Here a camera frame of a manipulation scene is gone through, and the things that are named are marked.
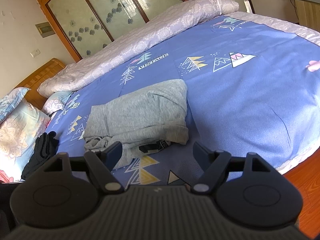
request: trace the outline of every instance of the ribbed black surface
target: ribbed black surface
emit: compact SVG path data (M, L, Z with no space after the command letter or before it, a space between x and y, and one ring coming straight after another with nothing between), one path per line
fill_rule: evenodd
M229 222L211 200L184 186L132 186L121 195L105 197L98 210L67 228L21 226L6 240L307 240L295 227L254 231Z

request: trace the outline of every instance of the floral pillowcase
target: floral pillowcase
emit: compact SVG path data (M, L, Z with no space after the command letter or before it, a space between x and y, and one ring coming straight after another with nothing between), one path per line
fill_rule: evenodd
M44 104L42 112L44 112L47 115L50 115L58 110L62 110L72 93L73 92L70 91L55 92L52 96L48 98L48 100Z
M19 181L50 118L25 99L0 124L0 180Z
M28 88L15 88L0 100L0 123L18 106L28 91Z

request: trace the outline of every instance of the wooden floor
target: wooden floor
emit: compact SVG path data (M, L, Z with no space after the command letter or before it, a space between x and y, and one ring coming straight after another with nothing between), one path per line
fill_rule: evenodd
M314 239L320 233L320 148L284 176L295 185L303 197L299 228Z

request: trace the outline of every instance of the pink object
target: pink object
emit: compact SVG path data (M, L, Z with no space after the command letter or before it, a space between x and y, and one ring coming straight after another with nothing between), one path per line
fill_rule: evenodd
M320 61L311 60L306 68L308 68L308 70L311 72L316 71L320 68Z
M219 25L219 24L221 24L221 23L224 23L224 20L223 20L222 22L218 22L218 23L216 23L216 24L214 24L214 25Z
M237 60L239 59L239 57L243 57L243 55L241 53L237 53L237 54L231 55L230 57Z
M139 61L139 58L138 59L135 59L134 61L132 61L130 64L133 64L135 62Z
M3 182L13 182L13 177L8 177L4 171L0 171L0 181Z

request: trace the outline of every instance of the white wall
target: white wall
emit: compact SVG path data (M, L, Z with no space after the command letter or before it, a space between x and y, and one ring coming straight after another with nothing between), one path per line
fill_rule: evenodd
M299 20L290 0L251 0L256 14L297 23Z
M56 34L41 37L35 24L46 21L37 0L0 0L0 98L53 57L74 62Z

